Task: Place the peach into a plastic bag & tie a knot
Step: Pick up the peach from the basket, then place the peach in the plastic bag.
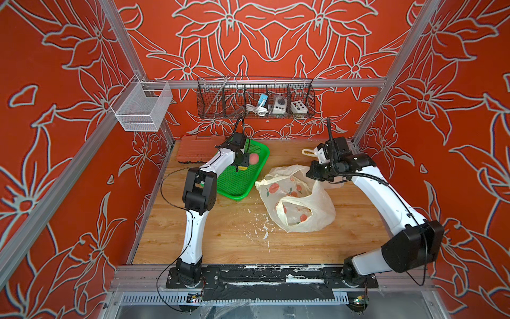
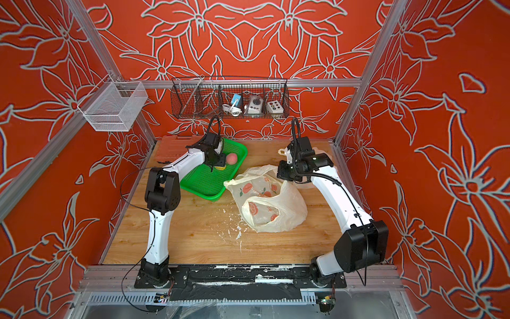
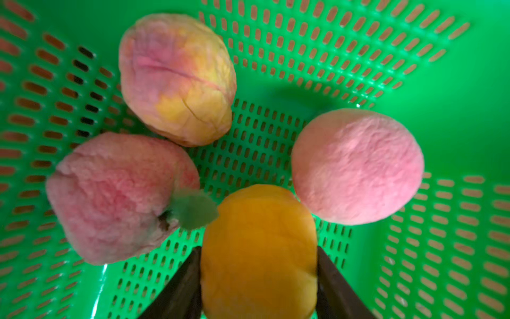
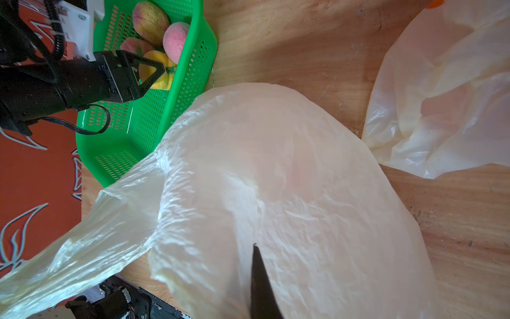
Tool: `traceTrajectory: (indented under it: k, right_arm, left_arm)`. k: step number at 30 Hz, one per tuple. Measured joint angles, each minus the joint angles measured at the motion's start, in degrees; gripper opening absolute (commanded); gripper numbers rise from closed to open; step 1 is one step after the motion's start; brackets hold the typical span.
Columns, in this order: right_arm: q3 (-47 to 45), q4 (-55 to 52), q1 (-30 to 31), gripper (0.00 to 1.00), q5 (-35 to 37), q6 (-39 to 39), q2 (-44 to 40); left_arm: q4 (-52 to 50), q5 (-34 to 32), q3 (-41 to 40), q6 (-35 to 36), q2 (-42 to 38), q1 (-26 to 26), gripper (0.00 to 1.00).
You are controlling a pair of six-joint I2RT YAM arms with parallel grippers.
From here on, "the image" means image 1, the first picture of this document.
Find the white orange-print plastic bag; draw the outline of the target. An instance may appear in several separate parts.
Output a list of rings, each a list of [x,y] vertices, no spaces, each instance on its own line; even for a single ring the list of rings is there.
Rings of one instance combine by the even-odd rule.
[[[274,223],[287,233],[310,233],[330,225],[336,210],[328,190],[343,185],[307,178],[309,167],[274,167],[255,183]]]

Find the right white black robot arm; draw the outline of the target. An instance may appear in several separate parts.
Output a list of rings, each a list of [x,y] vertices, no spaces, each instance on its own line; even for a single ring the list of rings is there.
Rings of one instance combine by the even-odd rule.
[[[329,138],[313,150],[316,159],[306,177],[331,185],[352,182],[375,206],[389,234],[389,240],[378,249],[344,260],[344,283],[355,288],[377,273],[408,273],[435,262],[444,236],[442,224],[427,220],[411,207],[370,156],[354,154],[344,137],[333,137],[330,122],[327,128]]]

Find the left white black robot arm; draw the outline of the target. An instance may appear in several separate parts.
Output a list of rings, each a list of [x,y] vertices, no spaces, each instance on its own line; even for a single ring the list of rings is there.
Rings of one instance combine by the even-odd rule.
[[[185,240],[175,262],[180,281],[187,287],[196,287],[201,282],[203,236],[208,214],[216,203],[218,177],[229,167],[239,171],[250,166],[246,144],[245,122],[239,116],[232,134],[216,147],[217,153],[206,164],[187,171],[183,189],[187,213]]]

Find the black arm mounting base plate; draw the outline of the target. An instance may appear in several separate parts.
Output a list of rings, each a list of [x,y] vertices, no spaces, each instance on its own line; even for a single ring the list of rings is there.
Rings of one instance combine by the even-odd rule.
[[[170,268],[167,289],[198,289],[205,301],[346,303],[342,292],[378,288],[374,275],[348,285],[343,267],[324,265],[206,265],[197,284]]]

